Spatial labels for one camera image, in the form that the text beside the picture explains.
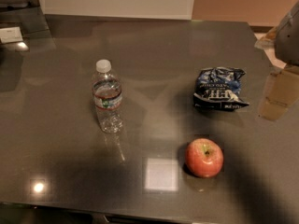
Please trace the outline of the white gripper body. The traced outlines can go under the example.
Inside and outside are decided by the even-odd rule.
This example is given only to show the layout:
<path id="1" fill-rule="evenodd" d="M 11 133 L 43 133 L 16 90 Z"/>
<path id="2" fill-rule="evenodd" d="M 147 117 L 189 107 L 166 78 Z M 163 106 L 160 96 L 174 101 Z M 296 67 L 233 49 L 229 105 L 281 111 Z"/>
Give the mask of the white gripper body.
<path id="1" fill-rule="evenodd" d="M 291 65 L 299 65 L 299 2 L 283 17 L 275 38 L 276 58 Z"/>

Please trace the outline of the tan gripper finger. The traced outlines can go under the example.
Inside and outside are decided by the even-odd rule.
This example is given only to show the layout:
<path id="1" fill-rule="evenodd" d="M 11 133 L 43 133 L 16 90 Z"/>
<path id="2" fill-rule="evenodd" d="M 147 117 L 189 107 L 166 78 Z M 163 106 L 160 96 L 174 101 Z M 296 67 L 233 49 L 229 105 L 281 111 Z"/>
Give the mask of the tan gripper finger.
<path id="1" fill-rule="evenodd" d="M 287 64 L 268 76 L 258 113 L 264 119 L 277 120 L 298 100 L 299 66 Z"/>

